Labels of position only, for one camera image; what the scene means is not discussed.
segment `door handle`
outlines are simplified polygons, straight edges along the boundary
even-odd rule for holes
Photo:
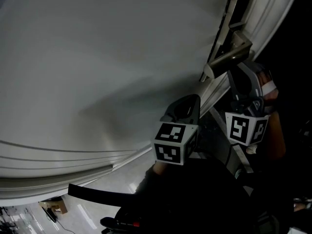
[[[252,42],[239,30],[232,34],[231,50],[222,54],[216,59],[209,61],[203,70],[203,75],[200,79],[204,82],[206,77],[217,78],[223,73],[227,72],[234,65],[239,64],[249,56],[249,51]]]

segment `black object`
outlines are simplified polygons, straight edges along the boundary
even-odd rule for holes
[[[44,209],[44,212],[47,214],[47,216],[54,222],[57,222],[57,217],[54,215],[53,211],[51,210],[51,208],[48,208],[47,210]]]
[[[263,67],[251,61],[244,61],[229,70],[228,77],[234,101],[231,107],[235,113],[262,117],[264,101],[257,72]]]
[[[239,145],[239,143],[230,145],[228,157],[226,158],[226,161],[225,161],[225,163],[224,163],[224,165],[225,165],[226,167],[228,166],[229,161],[230,161],[230,157],[231,157],[231,153],[232,153],[232,147],[237,146],[237,145]]]
[[[126,193],[112,193],[106,191],[100,191],[90,188],[81,187],[78,185],[69,184],[68,195],[88,200],[91,202],[123,207],[129,204],[135,204],[142,199],[134,194]]]
[[[198,125],[200,97],[189,95],[171,103],[160,121]]]
[[[83,189],[70,185],[68,193],[81,190],[83,198],[94,202],[93,190],[89,194]],[[203,233],[207,228],[211,233],[251,233],[245,230],[252,223],[249,197],[216,159],[190,159],[183,166],[168,166],[165,176],[150,168],[132,198],[114,219],[100,221],[107,227],[102,233]],[[104,201],[112,205],[109,198],[100,202]]]

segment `person's arm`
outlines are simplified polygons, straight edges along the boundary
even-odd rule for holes
[[[261,146],[269,161],[278,160],[286,153],[286,145],[277,111],[273,112],[269,118]]]
[[[157,161],[145,173],[145,178],[136,189],[136,193],[158,194],[164,186],[164,176],[162,176],[169,164]]]

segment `black cable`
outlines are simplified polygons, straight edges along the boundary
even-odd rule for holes
[[[232,147],[233,147],[233,146],[237,146],[237,145],[239,145],[239,143],[235,143],[235,144],[230,145],[229,154],[228,154],[228,157],[227,157],[227,159],[226,159],[226,162],[224,163],[225,167],[228,166],[228,163],[229,163],[229,161],[230,161],[231,152],[232,152]]]
[[[61,223],[60,223],[58,220],[57,220],[57,222],[59,223],[59,225],[60,225],[64,230],[66,230],[66,231],[68,231],[68,232],[74,233],[73,231],[70,231],[70,230],[65,229],[64,226],[62,226]]]

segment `white surface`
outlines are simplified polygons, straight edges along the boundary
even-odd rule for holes
[[[299,230],[296,230],[294,228],[291,228],[288,232],[288,234],[305,234],[305,232],[301,232]]]
[[[67,193],[69,183],[86,185],[110,173],[112,168],[112,166],[104,166],[88,171],[43,178],[0,178],[0,205],[21,205],[60,196]]]
[[[260,55],[283,22],[294,0],[253,0],[242,30],[253,43],[254,58]]]
[[[8,0],[0,140],[22,146],[3,142],[1,175],[88,170],[148,145],[167,106],[196,86],[226,1]]]
[[[262,96],[267,95],[268,93],[272,92],[276,88],[274,81],[270,80],[268,83],[265,83],[262,89]]]

